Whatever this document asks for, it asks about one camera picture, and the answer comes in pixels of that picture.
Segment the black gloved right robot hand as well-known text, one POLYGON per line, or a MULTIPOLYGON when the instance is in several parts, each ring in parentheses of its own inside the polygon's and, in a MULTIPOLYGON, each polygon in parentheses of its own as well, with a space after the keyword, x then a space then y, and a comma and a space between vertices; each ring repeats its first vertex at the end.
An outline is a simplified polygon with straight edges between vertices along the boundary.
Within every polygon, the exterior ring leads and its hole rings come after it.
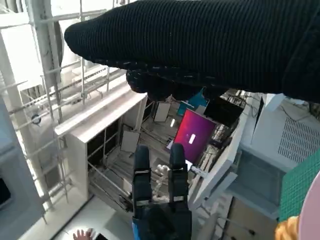
POLYGON ((320 101, 317 0, 138 0, 70 25, 64 40, 156 101, 230 89, 320 101))

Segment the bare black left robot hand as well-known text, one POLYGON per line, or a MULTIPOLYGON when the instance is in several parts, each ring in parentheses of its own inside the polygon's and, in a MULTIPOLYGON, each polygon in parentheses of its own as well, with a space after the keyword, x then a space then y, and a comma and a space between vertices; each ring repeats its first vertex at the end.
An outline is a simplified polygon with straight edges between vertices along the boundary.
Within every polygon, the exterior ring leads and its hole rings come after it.
POLYGON ((138 146, 132 176, 132 229, 136 240, 189 240, 192 237, 188 169, 180 143, 174 143, 170 149, 168 193, 168 202, 153 202, 149 148, 138 146))

